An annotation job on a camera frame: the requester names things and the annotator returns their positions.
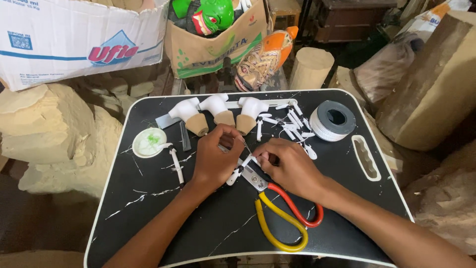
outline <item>spool of thread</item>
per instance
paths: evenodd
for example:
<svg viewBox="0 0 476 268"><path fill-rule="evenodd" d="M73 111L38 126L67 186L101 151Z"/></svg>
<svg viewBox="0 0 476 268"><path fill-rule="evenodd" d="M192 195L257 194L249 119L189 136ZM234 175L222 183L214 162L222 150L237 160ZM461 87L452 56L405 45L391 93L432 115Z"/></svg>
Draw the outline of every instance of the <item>spool of thread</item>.
<svg viewBox="0 0 476 268"><path fill-rule="evenodd" d="M311 114L312 131L321 139L328 142L340 141L354 131L356 118L345 105L325 101Z"/></svg>

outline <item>red handle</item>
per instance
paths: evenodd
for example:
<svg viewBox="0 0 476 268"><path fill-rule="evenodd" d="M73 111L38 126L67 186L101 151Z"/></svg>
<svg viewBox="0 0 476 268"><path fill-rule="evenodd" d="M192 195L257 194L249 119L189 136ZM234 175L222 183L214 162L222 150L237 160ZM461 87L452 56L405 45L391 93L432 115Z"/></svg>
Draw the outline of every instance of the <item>red handle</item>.
<svg viewBox="0 0 476 268"><path fill-rule="evenodd" d="M268 188L270 190L273 190L277 192L283 199L286 201L286 204L289 206L289 208L292 210L296 218L305 226L313 228L319 226L322 222L322 218L324 217L324 210L321 205L316 204L316 220L313 222L309 222L306 218L304 218L301 214L301 212L298 210L294 202L291 200L291 198L288 196L288 194L281 189L279 186L277 186L274 183L268 183Z"/></svg>

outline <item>white cardboard box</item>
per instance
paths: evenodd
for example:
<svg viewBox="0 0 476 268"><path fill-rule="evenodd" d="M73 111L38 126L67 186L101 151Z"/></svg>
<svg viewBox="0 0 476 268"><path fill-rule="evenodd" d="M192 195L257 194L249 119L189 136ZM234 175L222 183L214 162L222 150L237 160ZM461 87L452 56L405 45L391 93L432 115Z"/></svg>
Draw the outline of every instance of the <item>white cardboard box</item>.
<svg viewBox="0 0 476 268"><path fill-rule="evenodd" d="M131 10L80 0L0 0L0 81L12 91L162 60L168 0Z"/></svg>

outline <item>qr code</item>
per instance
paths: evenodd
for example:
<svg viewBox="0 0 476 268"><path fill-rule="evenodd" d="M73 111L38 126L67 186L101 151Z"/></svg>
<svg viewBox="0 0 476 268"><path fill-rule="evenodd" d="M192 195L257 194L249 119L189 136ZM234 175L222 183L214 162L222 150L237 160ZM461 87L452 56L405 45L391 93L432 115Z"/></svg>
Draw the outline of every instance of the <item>qr code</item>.
<svg viewBox="0 0 476 268"><path fill-rule="evenodd" d="M32 50L31 38L9 34L10 44L12 48Z"/></svg>

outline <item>wooden cabinet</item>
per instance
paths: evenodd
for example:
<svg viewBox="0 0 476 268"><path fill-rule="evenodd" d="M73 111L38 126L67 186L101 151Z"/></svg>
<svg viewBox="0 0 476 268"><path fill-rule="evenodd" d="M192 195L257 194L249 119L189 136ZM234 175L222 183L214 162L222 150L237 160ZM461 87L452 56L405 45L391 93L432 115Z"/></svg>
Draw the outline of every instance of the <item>wooden cabinet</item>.
<svg viewBox="0 0 476 268"><path fill-rule="evenodd" d="M318 0L314 20L318 42L348 42L366 39L385 12L397 0Z"/></svg>

